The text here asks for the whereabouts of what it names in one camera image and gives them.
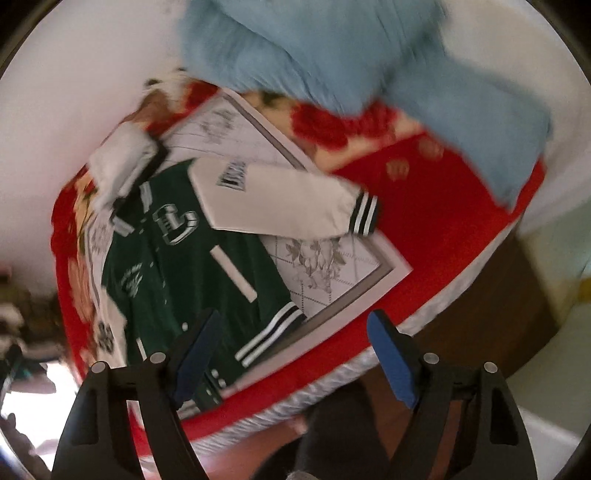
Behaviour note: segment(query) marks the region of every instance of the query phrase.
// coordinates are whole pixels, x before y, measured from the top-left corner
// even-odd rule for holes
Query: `light blue cloth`
[[[542,152],[548,110],[446,57],[437,0],[191,0],[180,22],[192,75],[357,115],[399,106],[464,153],[512,206]]]

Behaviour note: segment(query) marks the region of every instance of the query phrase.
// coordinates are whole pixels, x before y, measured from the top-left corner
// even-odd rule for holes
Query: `black clamp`
[[[95,363],[76,397],[56,453],[52,480],[143,480],[127,400],[138,400],[163,480],[207,480],[176,410],[191,398],[222,337],[219,313],[202,312],[169,353],[140,365]]]
[[[427,480],[454,400],[463,410],[446,479],[537,479],[523,419],[495,364],[472,370],[423,354],[381,310],[370,314],[368,336],[394,394],[413,409],[387,480]]]

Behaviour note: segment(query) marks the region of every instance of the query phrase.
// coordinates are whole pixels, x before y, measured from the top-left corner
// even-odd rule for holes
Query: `metal bolt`
[[[156,353],[152,353],[152,355],[150,355],[150,362],[152,362],[153,364],[161,364],[165,360],[166,360],[165,353],[156,352]]]
[[[94,365],[92,365],[92,367],[90,367],[90,370],[94,373],[94,374],[100,374],[101,372],[105,371],[105,368],[107,368],[107,364],[104,362],[97,362]]]
[[[439,363],[439,356],[436,353],[425,353],[423,355],[423,360],[425,360],[430,365],[436,365]]]
[[[493,362],[486,362],[484,364],[484,370],[490,374],[496,374],[499,371],[499,367],[497,367]]]

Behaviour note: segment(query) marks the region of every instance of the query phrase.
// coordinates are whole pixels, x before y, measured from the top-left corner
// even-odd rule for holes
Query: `brown floor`
[[[499,365],[514,373],[557,332],[548,303],[514,236],[495,252],[475,283],[416,340],[425,351],[457,365]],[[379,368],[363,377],[376,412],[382,441],[391,455],[400,442],[410,412],[392,394]],[[432,479],[443,478],[459,421],[454,405]],[[218,455],[200,458],[211,480],[246,480],[280,446],[297,436],[298,422],[276,425]]]

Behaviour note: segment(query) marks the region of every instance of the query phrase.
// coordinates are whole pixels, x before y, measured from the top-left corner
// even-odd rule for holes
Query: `striped cuff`
[[[378,222],[378,211],[378,198],[362,190],[351,214],[349,232],[363,236],[373,233]]]
[[[306,315],[292,301],[287,303],[271,319],[266,328],[242,347],[235,355],[244,368],[248,368],[269,349],[283,334],[292,331],[293,327],[303,323]]]

